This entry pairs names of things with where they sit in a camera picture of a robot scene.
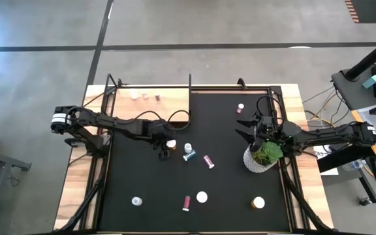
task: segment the black wire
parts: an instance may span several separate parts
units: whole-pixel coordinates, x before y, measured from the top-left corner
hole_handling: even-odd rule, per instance
[[[333,125],[336,124],[336,123],[338,123],[339,121],[341,121],[343,118],[345,118],[346,115],[349,113],[349,111],[351,111],[351,110],[350,110],[350,109],[347,109],[346,114],[343,115],[343,117],[339,118],[337,121],[335,121],[335,122],[333,123]]]
[[[72,163],[76,162],[77,160],[81,159],[82,157],[85,157],[86,155],[87,155],[87,154],[85,153],[85,154],[83,154],[82,156],[80,156],[79,158],[77,158],[77,159],[71,161],[71,162],[68,164],[68,166],[70,166]]]
[[[187,128],[189,126],[189,124],[191,124],[191,116],[189,115],[189,113],[185,110],[178,110],[178,111],[175,111],[168,119],[168,123],[170,123],[170,119],[175,115],[177,114],[178,112],[185,112],[187,115],[188,115],[188,123],[181,127],[181,128],[173,128],[173,127],[168,127],[169,129],[171,130],[175,130],[175,131],[180,131],[180,130],[184,130],[185,128]]]
[[[307,102],[307,101],[310,101],[310,100],[314,99],[315,97],[318,97],[319,95],[323,94],[324,92],[327,92],[328,90],[332,89],[333,87],[334,87],[334,86],[332,86],[332,87],[330,87],[330,88],[328,88],[328,89],[325,89],[324,91],[318,93],[317,95],[313,96],[313,97],[310,98],[310,99],[306,99],[305,101],[303,101],[303,103],[305,103],[305,102]]]
[[[310,153],[310,152],[307,152],[307,151],[303,151],[303,153],[306,153],[308,155],[311,155],[313,157],[316,157],[316,158],[319,158],[317,155],[315,155],[314,153]]]
[[[337,110],[336,110],[336,112],[332,115],[332,116],[330,116],[330,123],[333,123],[333,117],[339,112],[339,109],[340,109],[340,106],[342,105],[342,100],[340,100],[340,102],[339,102],[339,105],[337,106]]]
[[[11,177],[8,178],[8,180],[11,181],[11,186],[12,186],[12,187],[17,187],[17,186],[19,186],[19,184],[21,183],[21,181],[20,181],[19,179],[15,178],[15,177],[12,175],[12,172],[10,172],[10,173],[11,173]]]
[[[280,119],[282,119],[282,123],[279,124],[279,126],[278,126],[278,129],[280,129],[280,128],[282,127],[282,125],[284,124],[284,121],[285,121],[286,118],[287,118],[287,114],[285,113],[284,107],[281,105],[281,103],[280,103],[277,99],[273,98],[272,96],[269,96],[269,95],[263,95],[263,96],[261,96],[261,97],[256,101],[256,109],[258,110],[259,114],[262,115],[262,116],[263,116],[263,113],[262,113],[262,112],[260,111],[260,109],[259,109],[259,101],[260,101],[261,99],[263,99],[263,98],[269,98],[269,99],[275,101],[276,103],[278,103],[278,105],[279,105],[279,109],[281,110],[281,118],[280,118]]]
[[[326,151],[326,153],[331,153],[332,151],[328,151],[324,145],[322,145],[323,149]]]
[[[292,162],[292,158],[290,158],[290,157],[288,157],[288,158],[290,159],[290,161],[287,163],[287,165],[285,167],[288,167]]]

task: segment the white cap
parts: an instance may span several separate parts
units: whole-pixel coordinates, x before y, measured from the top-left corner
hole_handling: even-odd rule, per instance
[[[137,94],[137,90],[135,90],[135,89],[130,89],[130,97],[132,98],[132,99],[137,99],[138,98],[138,94]]]
[[[262,209],[265,206],[265,200],[260,196],[257,196],[255,199],[253,199],[253,205],[256,208]]]
[[[196,195],[196,200],[199,202],[199,203],[205,203],[208,199],[208,196],[206,194],[206,192],[199,192],[197,195]]]
[[[167,143],[166,143],[166,146],[168,148],[174,148],[176,146],[176,140],[169,140]]]
[[[135,206],[140,206],[142,205],[142,199],[140,197],[135,196],[131,199],[131,203]]]
[[[191,146],[190,143],[186,143],[183,148],[184,148],[186,153],[190,153],[190,152],[193,151],[193,147]]]

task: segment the yellow cable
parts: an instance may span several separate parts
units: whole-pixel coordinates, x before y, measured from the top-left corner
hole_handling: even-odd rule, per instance
[[[321,110],[324,108],[324,107],[326,107],[326,105],[329,103],[329,101],[331,101],[332,99],[333,99],[333,97],[335,97],[336,96],[336,94],[334,94],[334,95],[332,95],[326,102],[325,102],[325,104],[323,105],[323,107],[321,107],[321,109],[316,113],[316,114],[314,114],[314,116],[313,117],[311,117],[310,119],[313,119],[313,118],[315,118],[316,116],[317,116],[317,114],[320,114],[321,113]]]
[[[368,172],[368,174],[370,174],[372,177],[374,177],[372,171],[366,165],[364,165],[364,168],[365,168],[366,172]]]

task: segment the gray floor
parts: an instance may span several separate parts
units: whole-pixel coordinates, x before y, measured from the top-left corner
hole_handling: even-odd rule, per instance
[[[0,0],[0,46],[96,45],[107,0]],[[343,0],[115,1],[111,44],[375,42],[376,24],[352,22]],[[331,86],[330,75],[373,48],[103,52],[95,84],[108,73],[126,83],[297,83],[303,99]],[[7,181],[0,234],[48,232],[70,149],[50,132],[56,105],[80,104],[93,52],[0,52],[0,153],[31,161],[22,182]],[[325,99],[304,104],[316,112]],[[323,110],[329,118],[334,99]],[[346,109],[342,107],[338,116]],[[348,116],[342,122],[350,121]],[[335,227],[376,234],[376,205],[360,207],[358,181],[325,187]]]

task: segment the wooden table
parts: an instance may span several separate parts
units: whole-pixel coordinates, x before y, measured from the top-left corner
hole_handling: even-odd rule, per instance
[[[302,129],[308,130],[306,115],[304,114],[304,107],[302,104],[300,90],[298,89],[298,84],[257,84],[248,85],[248,87],[253,86],[281,86],[283,93],[283,101],[285,105],[285,110],[287,112],[287,118],[289,121],[295,122],[297,125],[301,126]],[[92,85],[88,86],[84,104],[96,95],[99,95],[104,91],[104,85]],[[96,99],[87,108],[92,109],[95,112],[100,112],[102,98]],[[96,128],[88,128],[92,133],[96,133]],[[70,161],[82,156],[85,153],[84,147],[74,148],[70,155]],[[320,217],[324,224],[333,228],[333,222],[330,215],[330,210],[328,207],[326,195],[324,193],[324,187],[321,180],[321,175],[319,172],[319,167],[317,165],[317,160],[313,156],[303,154],[296,158],[298,164],[298,171],[300,175],[300,181],[302,184],[304,198],[307,200],[314,212]],[[61,228],[69,218],[74,214],[76,209],[82,203],[89,174],[89,167],[91,163],[91,157],[84,157],[79,161],[76,161],[71,165],[66,174],[65,184],[63,186],[63,192],[59,203],[59,208],[57,211],[57,216],[55,219],[54,228]],[[294,211],[297,218],[298,227],[302,227],[302,221],[300,221],[300,209],[296,200],[293,200]],[[93,210],[89,210],[88,218],[91,219]]]

